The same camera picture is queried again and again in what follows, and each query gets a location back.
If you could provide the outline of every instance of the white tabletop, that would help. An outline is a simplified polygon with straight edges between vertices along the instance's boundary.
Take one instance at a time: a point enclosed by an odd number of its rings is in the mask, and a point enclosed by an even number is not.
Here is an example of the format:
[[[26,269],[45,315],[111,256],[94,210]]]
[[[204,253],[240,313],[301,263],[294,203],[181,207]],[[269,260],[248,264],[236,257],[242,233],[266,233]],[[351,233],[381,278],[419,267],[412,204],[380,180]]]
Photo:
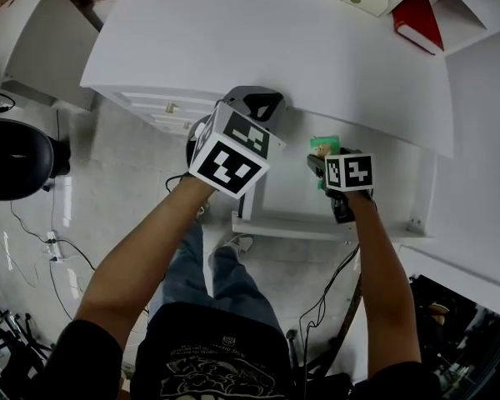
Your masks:
[[[337,0],[118,0],[82,79],[222,94],[244,84],[453,155],[444,58]]]
[[[0,86],[20,35],[41,0],[7,0],[0,7]]]

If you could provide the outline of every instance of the black and white fiducial marker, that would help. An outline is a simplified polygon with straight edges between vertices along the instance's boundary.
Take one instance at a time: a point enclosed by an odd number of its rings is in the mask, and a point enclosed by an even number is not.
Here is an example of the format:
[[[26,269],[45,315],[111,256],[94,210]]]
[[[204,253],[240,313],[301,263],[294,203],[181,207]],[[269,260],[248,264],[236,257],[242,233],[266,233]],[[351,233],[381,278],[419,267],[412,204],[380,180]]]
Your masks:
[[[373,160],[373,154],[326,156],[327,187],[342,192],[373,189]]]
[[[219,102],[198,137],[189,172],[240,198],[270,168],[267,158],[272,142],[281,141]]]

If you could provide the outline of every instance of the black t-shirt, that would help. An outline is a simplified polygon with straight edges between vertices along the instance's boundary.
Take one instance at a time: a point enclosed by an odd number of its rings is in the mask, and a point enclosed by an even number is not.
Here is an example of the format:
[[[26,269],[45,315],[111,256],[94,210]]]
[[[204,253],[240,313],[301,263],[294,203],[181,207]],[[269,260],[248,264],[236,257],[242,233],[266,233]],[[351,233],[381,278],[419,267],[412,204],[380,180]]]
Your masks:
[[[104,329],[71,322],[37,376],[31,398],[114,400],[122,359],[117,341]],[[161,307],[148,325],[137,350],[131,395],[163,400],[298,397],[288,345],[277,329],[186,303]],[[375,375],[360,395],[433,399],[438,383],[422,365],[403,363]]]

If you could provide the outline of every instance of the white wall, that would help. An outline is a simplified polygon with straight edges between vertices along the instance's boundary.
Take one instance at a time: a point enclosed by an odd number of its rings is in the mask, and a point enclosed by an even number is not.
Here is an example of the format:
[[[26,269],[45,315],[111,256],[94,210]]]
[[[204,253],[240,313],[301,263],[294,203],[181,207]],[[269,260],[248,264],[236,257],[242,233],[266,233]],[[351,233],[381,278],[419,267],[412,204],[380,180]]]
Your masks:
[[[447,58],[454,159],[441,157],[425,253],[500,284],[500,33]]]

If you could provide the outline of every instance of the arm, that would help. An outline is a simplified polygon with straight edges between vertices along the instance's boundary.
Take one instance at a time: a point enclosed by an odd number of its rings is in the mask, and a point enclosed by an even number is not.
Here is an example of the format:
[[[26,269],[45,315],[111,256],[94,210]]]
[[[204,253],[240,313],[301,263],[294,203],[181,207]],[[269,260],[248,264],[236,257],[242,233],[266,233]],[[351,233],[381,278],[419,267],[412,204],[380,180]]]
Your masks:
[[[361,285],[368,326],[368,376],[393,364],[419,362],[413,295],[374,203],[348,194],[361,249]]]
[[[124,349],[180,240],[214,191],[199,179],[184,178],[100,263],[75,320],[97,324]]]

